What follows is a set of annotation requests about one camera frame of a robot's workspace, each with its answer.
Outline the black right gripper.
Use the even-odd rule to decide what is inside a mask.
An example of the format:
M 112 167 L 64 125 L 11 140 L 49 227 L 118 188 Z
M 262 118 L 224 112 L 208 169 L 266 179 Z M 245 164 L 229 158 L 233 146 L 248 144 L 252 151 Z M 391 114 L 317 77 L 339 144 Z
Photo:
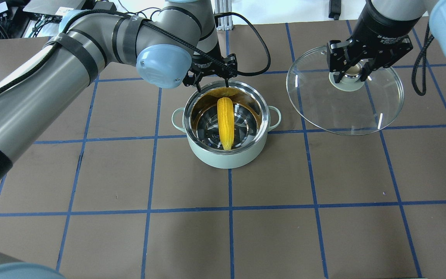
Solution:
M 329 72 L 333 73 L 335 84 L 340 83 L 347 69 L 357 65 L 361 60 L 368 64 L 362 66 L 360 81 L 365 82 L 373 71 L 393 66 L 413 49 L 411 39 L 402 37 L 393 45 L 376 45 L 350 38 L 346 41 L 330 40 L 327 43 L 327 63 Z

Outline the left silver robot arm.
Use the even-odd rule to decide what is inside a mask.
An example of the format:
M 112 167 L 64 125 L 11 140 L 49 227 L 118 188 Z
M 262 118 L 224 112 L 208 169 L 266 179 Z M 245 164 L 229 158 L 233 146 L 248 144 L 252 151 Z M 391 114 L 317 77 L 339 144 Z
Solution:
M 156 20 L 109 10 L 71 11 L 39 53 L 0 82 L 0 180 L 110 62 L 135 66 L 159 88 L 178 87 L 218 36 L 209 0 L 167 0 Z

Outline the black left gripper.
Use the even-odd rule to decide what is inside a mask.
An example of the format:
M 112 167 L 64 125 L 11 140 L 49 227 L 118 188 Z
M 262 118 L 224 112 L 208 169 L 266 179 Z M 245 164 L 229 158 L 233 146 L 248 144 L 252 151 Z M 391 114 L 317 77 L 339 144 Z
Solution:
M 201 92 L 200 81 L 203 77 L 216 75 L 220 78 L 225 79 L 225 87 L 229 88 L 229 79 L 237 76 L 237 55 L 230 54 L 226 58 L 221 57 L 217 59 L 223 65 L 234 70 L 234 72 L 224 69 L 224 67 L 219 66 L 216 62 L 213 62 L 202 55 L 194 55 L 192 57 L 192 64 L 189 68 L 189 72 L 193 74 L 190 75 L 189 72 L 185 75 L 182 83 L 184 86 L 195 86 L 197 92 Z

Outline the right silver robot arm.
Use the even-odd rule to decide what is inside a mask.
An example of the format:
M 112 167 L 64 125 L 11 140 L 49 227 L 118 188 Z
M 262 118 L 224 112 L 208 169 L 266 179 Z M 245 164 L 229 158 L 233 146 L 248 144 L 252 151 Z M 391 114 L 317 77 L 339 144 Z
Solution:
M 327 44 L 330 82 L 340 85 L 361 60 L 367 63 L 355 72 L 355 83 L 391 67 L 413 49 L 408 34 L 425 13 L 431 33 L 427 41 L 436 39 L 446 56 L 446 0 L 367 0 L 352 35 Z

